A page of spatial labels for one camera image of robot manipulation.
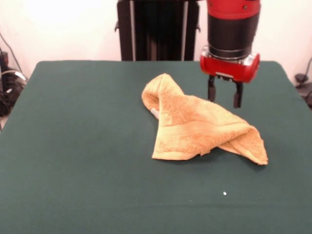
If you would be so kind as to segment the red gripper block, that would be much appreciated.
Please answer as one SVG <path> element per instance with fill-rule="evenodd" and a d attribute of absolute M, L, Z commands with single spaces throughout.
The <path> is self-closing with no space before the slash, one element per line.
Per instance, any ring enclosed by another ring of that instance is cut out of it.
<path fill-rule="evenodd" d="M 212 56 L 208 46 L 204 46 L 199 60 L 202 72 L 209 75 L 208 100 L 215 100 L 215 76 L 236 82 L 234 108 L 240 108 L 243 96 L 243 83 L 249 83 L 256 77 L 260 66 L 260 54 L 251 53 L 243 59 L 222 60 Z"/>

